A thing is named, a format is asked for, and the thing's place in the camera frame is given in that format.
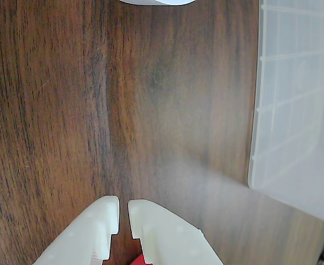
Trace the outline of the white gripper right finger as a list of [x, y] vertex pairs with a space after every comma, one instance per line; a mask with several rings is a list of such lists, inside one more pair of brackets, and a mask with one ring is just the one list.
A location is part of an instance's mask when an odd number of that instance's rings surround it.
[[145, 199], [128, 203], [132, 238], [146, 264], [222, 264], [200, 229]]

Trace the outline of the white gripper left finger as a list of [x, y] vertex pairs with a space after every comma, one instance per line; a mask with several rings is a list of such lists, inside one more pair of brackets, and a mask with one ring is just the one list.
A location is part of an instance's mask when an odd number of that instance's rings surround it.
[[85, 208], [45, 249], [35, 264], [102, 264], [119, 232], [120, 204], [106, 195]]

